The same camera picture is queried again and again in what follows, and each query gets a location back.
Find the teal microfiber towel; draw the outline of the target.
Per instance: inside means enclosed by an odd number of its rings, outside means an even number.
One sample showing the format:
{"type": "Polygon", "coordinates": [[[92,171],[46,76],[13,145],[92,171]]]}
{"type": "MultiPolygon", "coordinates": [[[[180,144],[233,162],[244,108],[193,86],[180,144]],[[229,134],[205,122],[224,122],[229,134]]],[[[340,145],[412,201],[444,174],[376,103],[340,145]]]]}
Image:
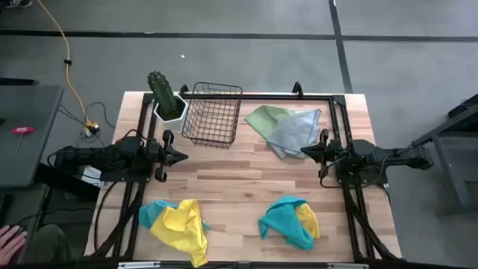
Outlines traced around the teal microfiber towel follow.
{"type": "Polygon", "coordinates": [[[313,249],[316,239],[303,228],[295,212],[296,207],[303,203],[307,201],[289,195],[275,201],[258,220],[260,238],[265,239],[269,228],[272,228],[284,236],[288,244],[301,250],[313,249]]]}
{"type": "MultiPolygon", "coordinates": [[[[139,211],[139,223],[142,226],[150,229],[152,228],[153,223],[161,216],[165,209],[172,208],[176,210],[180,207],[182,202],[192,203],[192,200],[182,200],[179,203],[167,202],[166,200],[156,200],[147,205],[142,205],[139,211]]],[[[186,230],[186,224],[189,222],[187,218],[188,216],[189,214],[187,213],[185,217],[167,217],[164,221],[164,225],[168,230],[174,232],[184,232],[186,230]]]]}

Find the black wire basket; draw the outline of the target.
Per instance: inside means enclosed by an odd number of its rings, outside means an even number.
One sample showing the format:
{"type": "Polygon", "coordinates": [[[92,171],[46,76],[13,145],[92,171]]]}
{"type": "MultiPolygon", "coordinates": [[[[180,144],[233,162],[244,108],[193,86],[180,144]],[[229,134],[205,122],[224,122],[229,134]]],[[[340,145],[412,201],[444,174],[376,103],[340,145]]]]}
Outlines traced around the black wire basket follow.
{"type": "Polygon", "coordinates": [[[196,145],[229,148],[235,141],[243,89],[229,84],[199,81],[190,90],[183,85],[180,97],[187,101],[181,134],[196,145]]]}

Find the green cactus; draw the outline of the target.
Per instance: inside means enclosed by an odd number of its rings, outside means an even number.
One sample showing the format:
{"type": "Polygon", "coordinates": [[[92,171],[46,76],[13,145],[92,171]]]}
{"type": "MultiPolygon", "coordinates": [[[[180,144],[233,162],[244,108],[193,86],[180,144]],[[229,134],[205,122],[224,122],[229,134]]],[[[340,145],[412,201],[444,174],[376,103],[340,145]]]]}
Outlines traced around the green cactus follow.
{"type": "Polygon", "coordinates": [[[174,97],[170,83],[165,75],[159,71],[152,71],[147,76],[150,90],[158,103],[158,113],[164,120],[175,119],[180,116],[180,106],[174,97]]]}

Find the black aluminium table frame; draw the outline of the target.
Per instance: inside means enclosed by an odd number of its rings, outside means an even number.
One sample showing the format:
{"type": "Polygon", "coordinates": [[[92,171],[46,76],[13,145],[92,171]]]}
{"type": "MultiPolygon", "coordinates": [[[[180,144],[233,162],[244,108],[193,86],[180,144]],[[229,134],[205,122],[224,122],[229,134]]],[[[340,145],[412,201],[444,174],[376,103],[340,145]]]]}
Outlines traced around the black aluminium table frame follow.
{"type": "Polygon", "coordinates": [[[208,260],[225,262],[350,262],[353,260],[344,196],[334,188],[335,176],[319,180],[311,159],[280,158],[245,120],[261,105],[292,111],[321,110],[319,125],[343,142],[374,141],[362,94],[245,93],[234,143],[229,148],[196,145],[180,134],[173,146],[188,159],[168,170],[165,182],[146,184],[144,202],[198,202],[210,226],[208,260]],[[317,215],[320,238],[312,250],[298,250],[275,230],[265,239],[258,220],[285,195],[303,198],[317,215]]]}

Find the yellow microfiber towel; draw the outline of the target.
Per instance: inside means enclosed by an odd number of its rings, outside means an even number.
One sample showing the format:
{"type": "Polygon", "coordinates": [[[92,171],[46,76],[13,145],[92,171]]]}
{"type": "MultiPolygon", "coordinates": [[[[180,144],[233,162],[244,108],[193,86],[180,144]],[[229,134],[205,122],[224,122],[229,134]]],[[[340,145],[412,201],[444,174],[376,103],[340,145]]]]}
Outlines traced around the yellow microfiber towel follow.
{"type": "Polygon", "coordinates": [[[196,200],[182,200],[177,205],[157,200],[143,210],[148,217],[150,233],[159,241],[189,254],[195,268],[208,263],[208,241],[196,200]]]}
{"type": "Polygon", "coordinates": [[[295,212],[303,228],[313,239],[318,239],[320,237],[320,224],[311,207],[307,203],[303,203],[296,207],[295,212]]]}

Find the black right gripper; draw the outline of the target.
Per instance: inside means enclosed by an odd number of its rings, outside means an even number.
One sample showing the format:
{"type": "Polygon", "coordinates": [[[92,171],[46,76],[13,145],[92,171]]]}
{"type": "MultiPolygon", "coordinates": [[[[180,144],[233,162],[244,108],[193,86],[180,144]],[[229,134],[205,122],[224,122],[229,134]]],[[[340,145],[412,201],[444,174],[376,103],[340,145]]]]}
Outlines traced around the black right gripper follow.
{"type": "Polygon", "coordinates": [[[321,179],[325,178],[328,175],[329,168],[336,164],[340,158],[344,157],[344,148],[343,154],[336,161],[328,161],[329,153],[329,130],[323,129],[319,136],[319,143],[310,146],[304,146],[300,151],[314,160],[315,163],[320,163],[321,168],[319,171],[319,177],[321,179]]]}

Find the dark low desk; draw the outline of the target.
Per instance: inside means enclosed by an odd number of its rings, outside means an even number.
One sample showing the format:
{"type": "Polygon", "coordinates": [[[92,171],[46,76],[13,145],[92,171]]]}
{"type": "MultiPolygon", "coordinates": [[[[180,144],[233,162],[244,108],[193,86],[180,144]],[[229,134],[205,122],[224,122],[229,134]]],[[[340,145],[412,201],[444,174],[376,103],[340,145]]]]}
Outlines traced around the dark low desk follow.
{"type": "Polygon", "coordinates": [[[48,224],[61,228],[57,223],[44,223],[46,215],[60,212],[63,221],[72,221],[77,213],[94,211],[93,205],[81,207],[63,201],[51,201],[52,191],[71,193],[88,202],[95,202],[99,195],[99,188],[79,179],[77,173],[61,173],[45,164],[40,164],[37,168],[32,185],[26,188],[0,188],[0,228],[21,226],[28,233],[23,247],[8,265],[0,268],[22,263],[45,263],[26,262],[25,255],[37,230],[48,224]]]}

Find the red-handled hex key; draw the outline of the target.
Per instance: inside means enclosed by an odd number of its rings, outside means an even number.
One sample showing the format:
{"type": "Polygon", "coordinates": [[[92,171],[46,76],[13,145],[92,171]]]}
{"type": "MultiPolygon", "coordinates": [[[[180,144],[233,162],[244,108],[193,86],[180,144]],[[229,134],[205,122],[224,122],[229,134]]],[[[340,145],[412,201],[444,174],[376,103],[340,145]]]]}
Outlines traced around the red-handled hex key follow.
{"type": "Polygon", "coordinates": [[[19,141],[18,141],[18,144],[17,144],[17,147],[16,147],[16,152],[15,152],[16,157],[19,154],[19,150],[20,150],[20,147],[21,147],[21,144],[22,144],[23,136],[27,135],[27,134],[30,134],[30,133],[33,133],[33,132],[35,132],[35,129],[33,127],[30,127],[30,126],[16,127],[14,129],[12,129],[12,133],[19,137],[19,141]]]}

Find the white paper sheet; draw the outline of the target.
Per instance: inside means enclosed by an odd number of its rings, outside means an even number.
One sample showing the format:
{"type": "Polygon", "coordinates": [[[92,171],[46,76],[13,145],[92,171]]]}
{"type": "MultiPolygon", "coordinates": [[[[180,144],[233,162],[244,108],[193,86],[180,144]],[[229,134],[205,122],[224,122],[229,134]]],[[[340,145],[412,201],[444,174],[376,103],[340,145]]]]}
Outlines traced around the white paper sheet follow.
{"type": "Polygon", "coordinates": [[[91,166],[83,166],[80,169],[80,179],[96,187],[103,187],[104,182],[100,180],[102,172],[91,166]]]}

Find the dark grey metal table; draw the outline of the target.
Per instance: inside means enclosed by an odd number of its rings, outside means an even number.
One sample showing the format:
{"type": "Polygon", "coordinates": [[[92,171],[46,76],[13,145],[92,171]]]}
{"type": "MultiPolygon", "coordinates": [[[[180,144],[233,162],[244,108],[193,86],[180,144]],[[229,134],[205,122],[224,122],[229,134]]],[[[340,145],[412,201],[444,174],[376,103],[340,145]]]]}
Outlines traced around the dark grey metal table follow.
{"type": "Polygon", "coordinates": [[[432,143],[446,183],[454,192],[453,203],[438,215],[478,214],[478,93],[447,113],[439,126],[413,141],[432,143]]]}

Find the grey side desk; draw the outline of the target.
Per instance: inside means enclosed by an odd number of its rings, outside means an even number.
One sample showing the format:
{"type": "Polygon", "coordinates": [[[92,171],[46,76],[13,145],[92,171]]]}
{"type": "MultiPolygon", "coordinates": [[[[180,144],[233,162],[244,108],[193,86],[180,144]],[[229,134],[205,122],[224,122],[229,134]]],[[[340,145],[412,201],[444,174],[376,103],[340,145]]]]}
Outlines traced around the grey side desk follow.
{"type": "Polygon", "coordinates": [[[0,188],[26,188],[34,176],[63,98],[60,86],[0,86],[0,188]],[[30,126],[19,154],[16,127],[30,126]]]}

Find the person's leg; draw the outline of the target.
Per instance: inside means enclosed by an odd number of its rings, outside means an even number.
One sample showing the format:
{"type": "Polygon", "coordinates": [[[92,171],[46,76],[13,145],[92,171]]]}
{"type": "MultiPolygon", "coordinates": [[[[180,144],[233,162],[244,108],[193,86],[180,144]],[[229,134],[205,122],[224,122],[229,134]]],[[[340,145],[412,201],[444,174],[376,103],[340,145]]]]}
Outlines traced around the person's leg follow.
{"type": "Polygon", "coordinates": [[[72,258],[63,230],[48,224],[37,230],[25,255],[26,262],[64,262],[72,258]]]}

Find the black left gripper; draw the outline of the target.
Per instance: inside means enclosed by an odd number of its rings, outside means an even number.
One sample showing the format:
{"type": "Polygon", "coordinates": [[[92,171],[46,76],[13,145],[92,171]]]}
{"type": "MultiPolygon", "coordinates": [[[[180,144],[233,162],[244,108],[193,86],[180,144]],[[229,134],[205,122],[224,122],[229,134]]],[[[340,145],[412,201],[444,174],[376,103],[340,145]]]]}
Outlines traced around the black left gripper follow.
{"type": "MultiPolygon", "coordinates": [[[[159,164],[159,167],[155,169],[155,175],[154,175],[155,179],[159,182],[165,182],[167,180],[167,173],[165,171],[165,167],[171,167],[180,161],[187,160],[188,158],[188,155],[172,148],[174,135],[170,130],[164,131],[162,139],[163,139],[163,144],[161,145],[162,145],[162,155],[164,159],[162,162],[156,163],[156,164],[159,164]]],[[[147,142],[147,147],[150,142],[157,142],[157,141],[154,138],[149,140],[147,142]]]]}

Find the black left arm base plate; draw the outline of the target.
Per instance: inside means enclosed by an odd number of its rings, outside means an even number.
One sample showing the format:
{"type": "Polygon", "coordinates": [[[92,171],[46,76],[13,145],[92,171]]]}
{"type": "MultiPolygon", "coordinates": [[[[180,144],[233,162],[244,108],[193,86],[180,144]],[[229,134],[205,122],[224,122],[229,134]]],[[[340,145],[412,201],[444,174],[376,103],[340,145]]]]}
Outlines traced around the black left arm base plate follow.
{"type": "Polygon", "coordinates": [[[144,183],[149,181],[149,176],[143,173],[130,173],[127,170],[115,170],[110,172],[102,172],[99,180],[102,182],[144,183]]]}

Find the green microfiber towel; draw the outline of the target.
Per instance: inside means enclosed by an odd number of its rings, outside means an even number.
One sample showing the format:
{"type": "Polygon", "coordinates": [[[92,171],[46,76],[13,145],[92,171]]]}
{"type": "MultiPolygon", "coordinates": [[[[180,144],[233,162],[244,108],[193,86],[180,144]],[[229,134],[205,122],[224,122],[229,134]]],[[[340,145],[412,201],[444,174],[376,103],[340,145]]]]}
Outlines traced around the green microfiber towel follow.
{"type": "Polygon", "coordinates": [[[304,159],[305,155],[298,149],[292,149],[288,139],[284,136],[287,126],[282,121],[295,114],[295,111],[286,108],[261,105],[246,116],[245,120],[260,134],[278,157],[304,159]]]}

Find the grey microfiber towel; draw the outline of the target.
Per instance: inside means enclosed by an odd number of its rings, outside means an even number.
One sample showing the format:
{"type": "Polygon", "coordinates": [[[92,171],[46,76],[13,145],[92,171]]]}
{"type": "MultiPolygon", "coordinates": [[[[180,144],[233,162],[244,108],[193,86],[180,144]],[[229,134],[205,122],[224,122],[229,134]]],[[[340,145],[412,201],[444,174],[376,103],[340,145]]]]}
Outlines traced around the grey microfiber towel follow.
{"type": "Polygon", "coordinates": [[[314,145],[319,136],[321,110],[300,111],[278,121],[267,145],[280,157],[306,158],[303,147],[314,145]]]}

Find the silver metal bracket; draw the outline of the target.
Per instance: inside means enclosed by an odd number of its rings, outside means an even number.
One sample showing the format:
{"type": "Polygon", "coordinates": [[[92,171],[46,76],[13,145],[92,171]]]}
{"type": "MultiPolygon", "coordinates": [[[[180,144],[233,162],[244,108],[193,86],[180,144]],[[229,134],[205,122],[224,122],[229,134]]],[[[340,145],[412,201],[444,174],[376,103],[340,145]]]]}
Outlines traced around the silver metal bracket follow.
{"type": "Polygon", "coordinates": [[[161,266],[160,262],[120,262],[117,269],[156,269],[161,266]]]}
{"type": "Polygon", "coordinates": [[[326,265],[327,269],[370,269],[369,265],[357,263],[334,262],[326,265]]]}

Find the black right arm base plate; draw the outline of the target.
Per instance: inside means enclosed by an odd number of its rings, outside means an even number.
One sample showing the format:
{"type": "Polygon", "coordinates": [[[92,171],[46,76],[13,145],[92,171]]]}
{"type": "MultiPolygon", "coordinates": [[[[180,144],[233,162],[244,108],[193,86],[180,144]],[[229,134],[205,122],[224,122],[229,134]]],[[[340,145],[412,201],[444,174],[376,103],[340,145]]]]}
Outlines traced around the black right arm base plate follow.
{"type": "Polygon", "coordinates": [[[338,184],[340,186],[346,185],[349,188],[354,188],[356,186],[361,186],[366,188],[372,185],[383,186],[388,184],[388,178],[385,174],[378,176],[373,173],[360,173],[360,174],[341,174],[338,176],[338,184]]]}

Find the person's hand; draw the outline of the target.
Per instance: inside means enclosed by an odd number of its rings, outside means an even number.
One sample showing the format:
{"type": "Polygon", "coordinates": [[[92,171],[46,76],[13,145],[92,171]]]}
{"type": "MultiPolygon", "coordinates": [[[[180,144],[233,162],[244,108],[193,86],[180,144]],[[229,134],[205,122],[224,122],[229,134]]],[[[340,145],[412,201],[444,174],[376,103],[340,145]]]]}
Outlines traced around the person's hand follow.
{"type": "Polygon", "coordinates": [[[0,266],[10,263],[13,256],[23,247],[28,233],[21,226],[0,228],[0,266]]]}

